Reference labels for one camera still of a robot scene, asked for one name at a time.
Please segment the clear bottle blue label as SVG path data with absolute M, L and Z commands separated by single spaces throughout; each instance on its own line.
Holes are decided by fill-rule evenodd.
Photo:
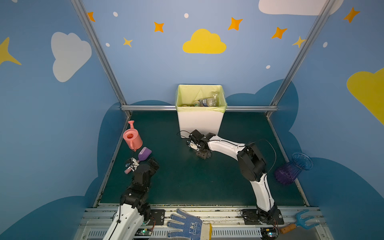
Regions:
M 202 107 L 216 107 L 218 105 L 218 101 L 215 98 L 201 99 L 199 103 Z

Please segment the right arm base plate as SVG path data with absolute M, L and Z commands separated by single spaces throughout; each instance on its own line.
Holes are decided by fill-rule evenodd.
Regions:
M 246 225 L 283 225 L 284 219 L 279 209 L 265 212 L 257 209 L 243 209 L 241 216 Z

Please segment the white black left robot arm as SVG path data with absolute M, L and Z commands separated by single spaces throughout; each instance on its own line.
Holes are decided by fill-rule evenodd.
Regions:
M 132 240 L 140 226 L 150 219 L 151 207 L 148 195 L 151 178 L 159 169 L 151 157 L 134 171 L 133 179 L 120 198 L 120 204 L 105 240 Z

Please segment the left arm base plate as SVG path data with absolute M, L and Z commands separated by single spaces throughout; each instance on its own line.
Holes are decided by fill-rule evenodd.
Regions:
M 164 209 L 154 209 L 147 210 L 144 213 L 144 226 L 163 226 L 165 222 L 165 213 Z

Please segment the clear unlabelled wide bottle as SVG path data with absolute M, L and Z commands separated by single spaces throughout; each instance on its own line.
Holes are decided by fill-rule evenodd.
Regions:
M 219 105 L 219 92 L 212 92 L 212 97 L 210 98 L 210 107 L 217 107 Z

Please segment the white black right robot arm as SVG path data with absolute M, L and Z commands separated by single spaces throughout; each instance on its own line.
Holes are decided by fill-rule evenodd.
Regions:
M 255 193 L 257 210 L 262 220 L 270 219 L 277 211 L 268 180 L 266 161 L 255 144 L 240 144 L 225 140 L 215 134 L 201 134 L 194 130 L 189 135 L 188 146 L 202 159 L 219 152 L 238 161 L 242 176 L 248 180 Z

